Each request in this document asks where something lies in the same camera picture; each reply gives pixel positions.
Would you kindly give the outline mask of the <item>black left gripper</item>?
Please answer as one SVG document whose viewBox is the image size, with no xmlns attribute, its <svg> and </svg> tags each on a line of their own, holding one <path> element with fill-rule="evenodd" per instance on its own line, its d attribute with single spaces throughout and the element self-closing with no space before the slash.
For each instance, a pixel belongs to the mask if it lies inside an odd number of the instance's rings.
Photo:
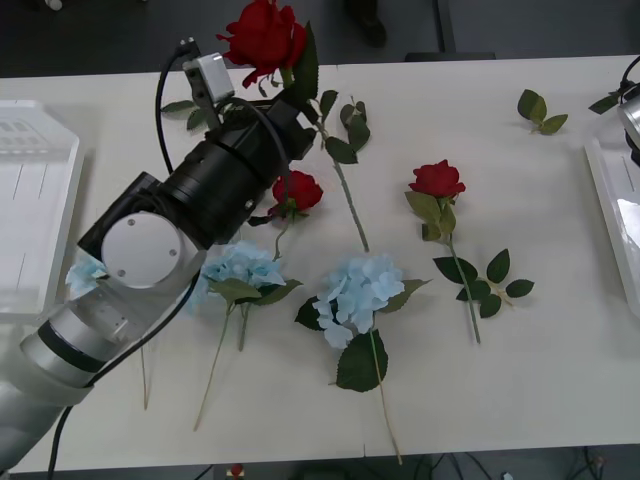
<svg viewBox="0 0 640 480">
<path fill-rule="evenodd" d="M 252 163 L 280 163 L 281 156 L 268 129 L 256 111 L 271 122 L 282 143 L 288 162 L 303 160 L 313 146 L 313 128 L 296 128 L 300 114 L 297 105 L 287 96 L 272 100 L 250 101 L 252 107 L 234 101 L 224 101 L 215 109 L 222 122 L 222 142 Z"/>
</svg>

